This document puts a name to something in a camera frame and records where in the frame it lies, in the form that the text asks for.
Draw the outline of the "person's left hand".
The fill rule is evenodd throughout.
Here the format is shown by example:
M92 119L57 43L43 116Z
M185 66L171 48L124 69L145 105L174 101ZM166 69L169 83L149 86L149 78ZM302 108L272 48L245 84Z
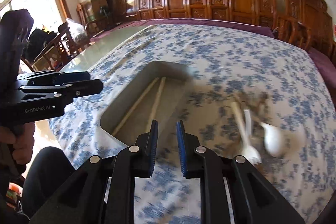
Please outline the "person's left hand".
M34 146L35 123L23 125L23 133L16 137L9 128L1 127L1 143L12 144L13 158L17 164L24 165L31 161Z

